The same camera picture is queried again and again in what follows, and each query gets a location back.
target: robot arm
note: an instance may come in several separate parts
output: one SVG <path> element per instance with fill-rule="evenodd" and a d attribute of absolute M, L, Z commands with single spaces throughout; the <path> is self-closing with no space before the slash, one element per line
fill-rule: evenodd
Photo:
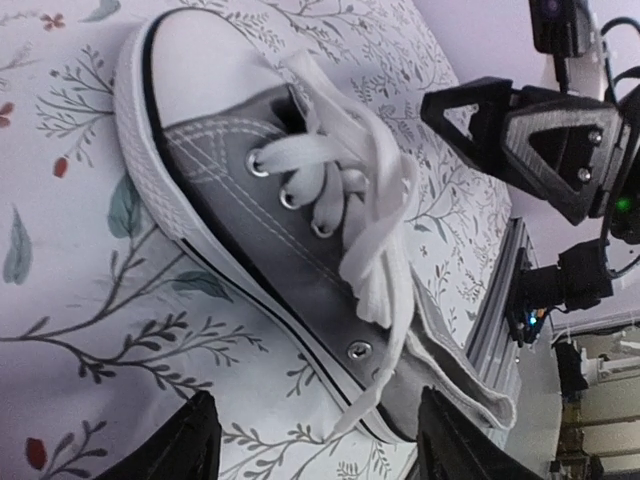
<path fill-rule="evenodd" d="M 640 376 L 640 343 L 623 340 L 625 332 L 614 337 L 613 351 L 624 353 L 629 358 L 608 360 L 606 357 L 587 358 L 582 349 L 582 375 L 589 385 L 625 380 Z"/>
<path fill-rule="evenodd" d="M 573 225 L 603 217 L 600 238 L 562 253 L 557 265 L 531 270 L 521 252 L 506 311 L 520 345 L 535 341 L 549 311 L 598 305 L 613 295 L 612 280 L 640 263 L 616 272 L 606 257 L 609 232 L 640 243 L 640 87 L 616 100 L 587 0 L 530 0 L 530 7 L 535 46 L 553 58 L 560 91 L 483 78 L 427 93 L 421 110 L 467 166 L 548 201 Z M 629 22 L 640 32 L 637 22 L 618 19 L 602 34 Z M 582 96 L 571 94 L 573 85 Z M 467 132 L 445 115 L 459 107 L 474 107 Z"/>

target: gray canvas sneaker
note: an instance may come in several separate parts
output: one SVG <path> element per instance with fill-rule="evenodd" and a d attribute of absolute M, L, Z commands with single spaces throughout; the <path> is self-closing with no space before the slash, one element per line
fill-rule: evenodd
<path fill-rule="evenodd" d="M 300 86 L 206 10 L 126 41 L 116 120 L 152 216 L 289 334 L 345 412 L 332 434 L 414 441 L 425 386 L 510 428 L 512 401 L 477 379 L 409 262 L 416 162 L 308 53 L 285 65 Z"/>

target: white rubber sole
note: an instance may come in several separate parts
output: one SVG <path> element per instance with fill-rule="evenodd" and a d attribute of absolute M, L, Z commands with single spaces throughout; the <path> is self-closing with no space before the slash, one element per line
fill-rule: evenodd
<path fill-rule="evenodd" d="M 143 80 L 144 46 L 155 22 L 146 23 L 127 39 L 116 66 L 115 117 L 129 175 L 160 229 L 201 267 L 226 279 L 232 288 L 269 315 L 305 355 L 323 385 L 344 411 L 362 394 L 362 387 L 224 249 L 174 183 L 162 162 L 146 110 Z M 388 427 L 377 410 L 368 414 L 358 429 L 385 443 L 406 442 Z"/>

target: green led light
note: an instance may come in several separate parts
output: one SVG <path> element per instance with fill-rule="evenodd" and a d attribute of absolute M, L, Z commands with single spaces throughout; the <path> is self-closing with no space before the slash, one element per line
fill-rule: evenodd
<path fill-rule="evenodd" d="M 626 197 L 622 197 L 618 199 L 618 201 L 616 202 L 616 208 L 618 209 L 619 212 L 622 212 L 622 213 L 627 213 L 631 211 L 631 200 Z"/>

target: white shoelace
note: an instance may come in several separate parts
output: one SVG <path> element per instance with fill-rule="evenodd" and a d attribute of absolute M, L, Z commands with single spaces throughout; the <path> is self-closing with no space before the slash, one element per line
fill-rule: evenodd
<path fill-rule="evenodd" d="M 319 236 L 331 235 L 343 223 L 339 274 L 358 299 L 357 315 L 390 329 L 374 383 L 343 414 L 333 438 L 350 431 L 380 402 L 413 319 L 403 223 L 417 193 L 418 172 L 384 122 L 343 95 L 308 52 L 284 64 L 311 98 L 305 112 L 308 133 L 270 143 L 256 153 L 255 167 L 264 174 L 293 172 L 283 186 L 283 203 L 314 203 L 312 227 Z"/>

